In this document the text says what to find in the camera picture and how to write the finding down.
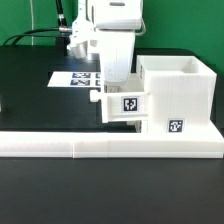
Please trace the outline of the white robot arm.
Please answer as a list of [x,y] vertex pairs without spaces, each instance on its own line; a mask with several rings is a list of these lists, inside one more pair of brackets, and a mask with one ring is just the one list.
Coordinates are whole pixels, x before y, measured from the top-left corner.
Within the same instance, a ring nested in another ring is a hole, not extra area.
[[130,77],[135,37],[145,33],[143,0],[78,0],[67,49],[76,59],[96,50],[101,84],[117,92]]

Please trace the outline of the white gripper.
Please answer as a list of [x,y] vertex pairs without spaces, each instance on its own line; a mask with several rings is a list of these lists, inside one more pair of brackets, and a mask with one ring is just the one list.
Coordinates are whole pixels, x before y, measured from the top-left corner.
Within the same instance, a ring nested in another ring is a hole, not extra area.
[[98,37],[102,84],[106,92],[117,92],[129,80],[135,32],[100,30]]

